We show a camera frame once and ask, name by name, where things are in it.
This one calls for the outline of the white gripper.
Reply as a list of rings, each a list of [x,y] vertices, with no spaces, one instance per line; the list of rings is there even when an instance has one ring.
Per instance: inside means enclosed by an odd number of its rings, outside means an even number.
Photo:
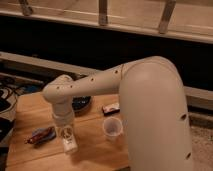
[[[62,139],[71,141],[74,136],[74,117],[53,114],[52,118],[55,123],[57,135]]]

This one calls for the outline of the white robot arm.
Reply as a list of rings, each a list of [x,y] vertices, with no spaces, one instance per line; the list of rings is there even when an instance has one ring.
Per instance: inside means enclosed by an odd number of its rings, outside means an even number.
[[[79,80],[61,75],[43,89],[59,127],[73,122],[74,97],[117,94],[131,171],[193,171],[184,86],[168,59],[153,56]]]

